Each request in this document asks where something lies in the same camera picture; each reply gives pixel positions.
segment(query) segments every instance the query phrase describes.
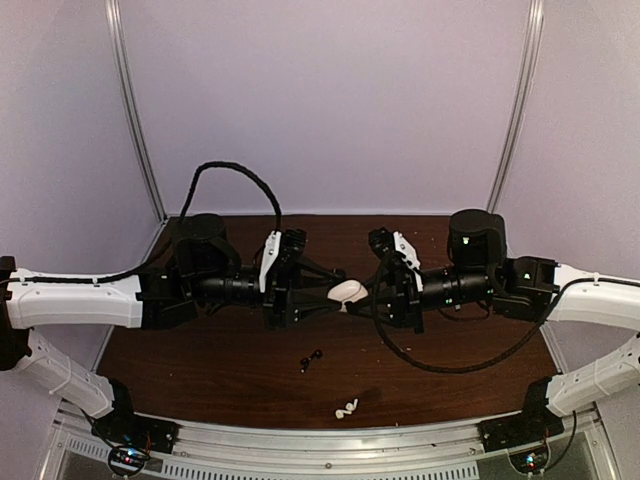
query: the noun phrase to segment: small black object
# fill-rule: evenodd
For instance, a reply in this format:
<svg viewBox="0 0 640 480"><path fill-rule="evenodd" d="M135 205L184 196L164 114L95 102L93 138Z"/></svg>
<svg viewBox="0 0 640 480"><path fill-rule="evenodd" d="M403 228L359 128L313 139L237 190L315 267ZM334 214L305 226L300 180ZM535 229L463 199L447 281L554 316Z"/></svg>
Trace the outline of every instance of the small black object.
<svg viewBox="0 0 640 480"><path fill-rule="evenodd" d="M171 243L182 278L220 274L229 264L240 267L240 255L227 242L227 229L218 215L203 213L176 223Z"/></svg>
<svg viewBox="0 0 640 480"><path fill-rule="evenodd" d="M493 296L493 312L506 318L535 321L551 303L553 294L559 293L553 283L557 266L548 258L507 259L501 268L505 292Z"/></svg>
<svg viewBox="0 0 640 480"><path fill-rule="evenodd" d="M300 373L306 372L307 368L309 368L310 363L311 363L311 359L309 358L303 358L302 360L300 360L300 365L302 365L302 369L300 369Z"/></svg>
<svg viewBox="0 0 640 480"><path fill-rule="evenodd" d="M29 330L15 330L7 312L7 300L11 299L7 283L15 270L13 257L0 257L0 371L11 370L21 358L31 355Z"/></svg>
<svg viewBox="0 0 640 480"><path fill-rule="evenodd" d="M322 358L322 350L318 349L315 352L313 352L310 357L303 358L300 360L300 365L302 365L302 368L300 369L300 373L304 373L307 371L307 368L309 368L309 365L311 364L311 360L313 360L314 358Z"/></svg>

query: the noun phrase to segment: brown wooden surface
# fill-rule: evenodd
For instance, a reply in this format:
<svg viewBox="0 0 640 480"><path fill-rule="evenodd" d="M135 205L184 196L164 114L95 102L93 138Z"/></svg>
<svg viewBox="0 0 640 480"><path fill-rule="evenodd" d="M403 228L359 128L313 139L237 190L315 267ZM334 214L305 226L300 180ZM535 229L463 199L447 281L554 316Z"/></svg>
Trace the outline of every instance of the brown wooden surface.
<svg viewBox="0 0 640 480"><path fill-rule="evenodd" d="M227 218L229 240L248 263L273 226L269 217ZM308 232L305 253L327 267L364 280L377 266L368 232L400 230L423 267L448 263L447 217L285 217L284 227ZM478 312L463 308L461 315ZM531 325L491 317L452 322L425 314L423 335L392 331L415 357L464 366L495 356ZM300 373L299 361L324 358ZM99 372L131 390L136 409L183 420L268 428L352 428L414 425L521 408L527 386L555 368L538 334L502 364L467 375L430 374L402 362L370 320L333 314L282 331L263 328L260 310L229 307L174 330L117 328ZM338 421L337 408L359 398L356 413Z"/></svg>

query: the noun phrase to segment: black plastic housing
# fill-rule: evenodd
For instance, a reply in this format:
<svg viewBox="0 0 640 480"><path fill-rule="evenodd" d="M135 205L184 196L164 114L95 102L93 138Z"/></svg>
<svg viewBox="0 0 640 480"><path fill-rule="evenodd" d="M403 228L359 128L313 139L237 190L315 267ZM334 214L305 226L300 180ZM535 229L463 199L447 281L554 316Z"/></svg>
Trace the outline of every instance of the black plastic housing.
<svg viewBox="0 0 640 480"><path fill-rule="evenodd" d="M485 270L507 258L504 219L484 210L462 210L449 220L449 256L458 269Z"/></svg>
<svg viewBox="0 0 640 480"><path fill-rule="evenodd" d="M186 217L171 230L171 243L180 276L227 271L229 263L240 265L240 257L227 242L227 229L218 215L203 213Z"/></svg>
<svg viewBox="0 0 640 480"><path fill-rule="evenodd" d="M493 312L506 318L536 321L553 294L558 293L553 283L557 266L548 258L508 259L501 272L508 296L494 296Z"/></svg>

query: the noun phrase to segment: black cable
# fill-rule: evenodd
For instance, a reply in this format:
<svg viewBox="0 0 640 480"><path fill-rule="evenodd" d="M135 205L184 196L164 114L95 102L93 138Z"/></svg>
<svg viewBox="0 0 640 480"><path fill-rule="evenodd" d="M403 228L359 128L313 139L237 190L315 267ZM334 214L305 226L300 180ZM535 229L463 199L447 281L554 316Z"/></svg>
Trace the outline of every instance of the black cable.
<svg viewBox="0 0 640 480"><path fill-rule="evenodd" d="M17 282L17 281L18 281L18 279L17 279L17 278L7 278L6 280L2 280L2 281L0 282L0 287L1 287L1 286L3 286L3 285L6 285L6 284L8 284L8 283L11 283L11 282Z"/></svg>
<svg viewBox="0 0 640 480"><path fill-rule="evenodd" d="M399 357L400 359L404 360L405 362L407 362L408 364L410 364L413 367L416 367L416 368L419 368L421 370L424 370L424 371L427 371L427 372L431 372L431 373L463 374L463 373L477 372L477 371L484 370L484 369L489 368L489 367L493 367L494 365L497 365L498 363L506 360L511 355L516 353L518 350L520 350L522 347L524 347L527 344L527 342L529 342L529 340L531 340L533 338L533 336L538 332L538 330L540 330L540 327L547 320L547 317L549 316L549 314L551 314L551 312L556 307L556 305L558 305L558 302L560 301L560 299L562 298L562 296L564 295L564 293L567 291L567 289L569 287L571 287L573 285L576 285L578 283L593 283L593 282L595 282L595 278L578 278L578 279L575 279L575 280L572 280L572 281L566 283L562 287L562 290L560 290L560 292L555 296L555 298L551 301L551 303L549 303L547 308L545 308L545 310L542 312L542 314L538 317L538 319L536 320L533 328L531 328L531 330L529 330L525 334L525 336L522 337L522 339L520 339L520 341L518 341L515 345L513 345L510 348L508 348L504 352L502 352L500 355L497 355L497 356L495 356L495 357L493 357L493 358L491 358L491 359L489 359L489 360L487 360L485 362L477 363L475 365L469 365L469 366L466 366L466 367L441 367L441 366L435 366L435 365L427 365L426 363L422 363L422 362L419 362L418 360L415 360L410 355L408 355L406 352L404 352L400 347L398 347L393 342L393 340L391 340L391 338L389 337L387 332L384 330L382 322L380 321L380 315L378 313L377 300L378 300L378 294L380 292L380 283L382 281L382 272L386 268L386 265L387 265L391 255L393 253L394 252L388 252L385 255L385 257L382 259L382 261L380 262L380 265L378 266L378 269L376 270L376 276L375 276L375 280L374 280L374 284L373 284L373 289L371 291L371 316L373 317L373 321L374 321L374 324L375 324L375 327L376 327L376 331L378 332L378 335L380 336L380 339L397 357ZM614 283L614 284L618 284L618 285L628 285L628 286L633 286L633 287L640 288L640 283L629 281L629 280L618 280L618 279L615 279L615 278L599 278L598 281L602 282L602 283Z"/></svg>
<svg viewBox="0 0 640 480"><path fill-rule="evenodd" d="M551 465L549 465L548 467L544 468L544 472L545 473L547 473L552 468L557 467L558 464L562 461L562 459L567 455L567 452L569 451L569 449L571 448L571 444L573 443L573 439L576 436L577 429L578 429L578 414L574 410L573 411L573 429L571 430L571 436L569 437L569 442L567 443L567 446L564 447L564 450L558 456L558 458L556 458L556 460Z"/></svg>
<svg viewBox="0 0 640 480"><path fill-rule="evenodd" d="M180 217L178 218L178 222L184 221L187 211L189 210L189 206L191 205L191 201L193 200L193 196L196 192L198 181L200 180L200 175L202 175L202 172L210 168L226 168L229 170L234 170L236 172L242 173L243 175L248 177L250 180L252 180L260 188L260 190L263 191L263 193L267 196L267 198L271 202L271 205L273 206L273 211L276 216L276 230L280 230L280 226L282 225L282 210L280 209L280 204L278 203L278 200L276 199L275 195L271 191L271 188L269 187L269 185L267 185L260 177L258 177L255 173L253 173L247 167L244 167L239 163L234 163L234 162L207 162L207 163L203 163L196 169L193 175L193 179L191 181L191 186L189 187L189 193L180 211ZM123 280L125 278L129 278L133 275L140 273L142 270L144 270L149 265L157 261L160 257L162 257L162 255L164 255L164 253L169 249L170 246L171 246L171 242L167 241L165 244L162 245L162 247L160 248L160 250L158 250L158 252L151 255L146 261L144 261L137 267L134 267L125 272L116 273L114 275L109 275L106 277L98 277L95 279L94 278L71 278L71 277L30 277L30 278L25 278L25 281L33 282L33 283L62 283L62 284L84 284L84 285L117 282L119 280Z"/></svg>
<svg viewBox="0 0 640 480"><path fill-rule="evenodd" d="M81 410L81 412L84 415L84 418L87 419L87 422L89 422L89 425L91 425L91 429L98 435L98 438L100 438L100 440L102 440L105 445L110 448L109 454L107 455L107 466L112 473L119 477L133 477L144 469L145 464L149 460L151 460L151 456L149 455L149 453L129 444L114 445L102 434L96 424L95 418L90 417L89 414L84 410ZM142 465L136 467L133 470L128 470L114 465L113 462L117 459L116 456L119 452L124 452L128 457L133 456L135 459L140 460L142 462Z"/></svg>
<svg viewBox="0 0 640 480"><path fill-rule="evenodd" d="M282 225L282 210L280 210L280 204L276 199L276 196L271 191L269 185L267 185L264 180L262 180L258 175L253 173L247 167L240 165L235 162L224 162L224 161L216 161L216 162L207 162L200 165L195 173L193 174L193 180L191 180L191 186L189 187L189 193L187 194L187 198L182 206L182 210L180 212L180 217L178 218L178 222L182 222L184 217L187 215L187 211L189 210L189 206L191 205L191 201L193 200L193 196L196 193L196 187L198 186L198 181L200 180L200 175L205 170L209 170L210 168L224 168L228 170L233 170L236 172L242 173L244 176L248 177L250 180L255 183L260 190L267 196L269 201L271 202L271 206L273 207L273 212L276 216L276 230L280 230L280 226Z"/></svg>
<svg viewBox="0 0 640 480"><path fill-rule="evenodd" d="M215 305L210 305L206 310L205 310L205 315L207 317L213 317L216 313L218 313L220 310L222 310L224 307L228 307L229 305L226 303L218 303Z"/></svg>
<svg viewBox="0 0 640 480"><path fill-rule="evenodd" d="M252 263L253 266L255 267L256 265L258 265L258 257L262 254L262 252L264 252L264 244L261 245L258 250L256 250L256 253L253 254L253 259L252 259Z"/></svg>
<svg viewBox="0 0 640 480"><path fill-rule="evenodd" d="M476 302L478 306L484 311L484 315L476 316L476 317L457 317L455 315L450 315L441 308L438 308L438 313L442 315L447 320L451 320L452 322L472 322L477 320L486 320L491 316L491 310L486 305L483 305L481 302Z"/></svg>
<svg viewBox="0 0 640 480"><path fill-rule="evenodd" d="M109 275L106 277L98 277L96 279L67 278L67 277L29 277L29 278L25 278L24 280L25 282L33 282L33 283L63 283L63 284L66 283L66 284L74 284L74 285L77 285L77 284L88 285L93 283L104 284L104 283L117 282L140 273L142 270L144 270L149 265L153 264L156 260L158 260L160 257L162 257L162 255L165 254L165 252L169 249L170 246L171 246L171 242L168 241L164 243L162 247L160 247L160 250L158 250L153 255L149 256L149 258L147 258L144 262L142 262L137 267L134 267L125 272L116 273L114 275Z"/></svg>

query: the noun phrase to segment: black joint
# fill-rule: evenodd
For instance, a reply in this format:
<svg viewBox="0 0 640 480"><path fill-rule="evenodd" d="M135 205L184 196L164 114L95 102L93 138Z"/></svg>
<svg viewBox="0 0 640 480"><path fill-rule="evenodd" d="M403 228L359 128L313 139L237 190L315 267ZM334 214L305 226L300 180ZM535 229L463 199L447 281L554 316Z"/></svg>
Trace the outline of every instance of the black joint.
<svg viewBox="0 0 640 480"><path fill-rule="evenodd" d="M549 382L551 382L551 377L545 377L529 385L522 408L523 413L539 412L546 409L549 403L547 399Z"/></svg>
<svg viewBox="0 0 640 480"><path fill-rule="evenodd" d="M281 245L303 251L307 244L307 232L300 229L287 229L282 235Z"/></svg>
<svg viewBox="0 0 640 480"><path fill-rule="evenodd" d="M369 247L376 255L382 259L385 254L394 249L393 233L386 228L377 228L369 232Z"/></svg>

